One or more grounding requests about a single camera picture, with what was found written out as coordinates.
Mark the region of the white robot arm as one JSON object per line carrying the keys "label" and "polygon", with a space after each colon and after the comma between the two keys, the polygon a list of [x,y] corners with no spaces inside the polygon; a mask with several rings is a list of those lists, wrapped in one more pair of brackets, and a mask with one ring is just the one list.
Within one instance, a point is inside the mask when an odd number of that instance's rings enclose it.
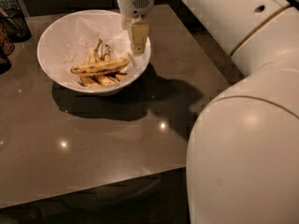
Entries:
{"label": "white robot arm", "polygon": [[192,224],[299,224],[298,0],[181,0],[244,79],[190,134]]}

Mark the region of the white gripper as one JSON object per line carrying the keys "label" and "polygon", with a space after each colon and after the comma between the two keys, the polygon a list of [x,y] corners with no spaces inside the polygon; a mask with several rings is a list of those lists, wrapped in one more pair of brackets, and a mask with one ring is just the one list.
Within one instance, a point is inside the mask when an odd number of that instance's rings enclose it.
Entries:
{"label": "white gripper", "polygon": [[117,0],[121,13],[121,28],[126,30],[128,27],[131,49],[135,55],[142,54],[145,51],[150,26],[147,21],[133,19],[147,16],[154,6],[154,1]]}

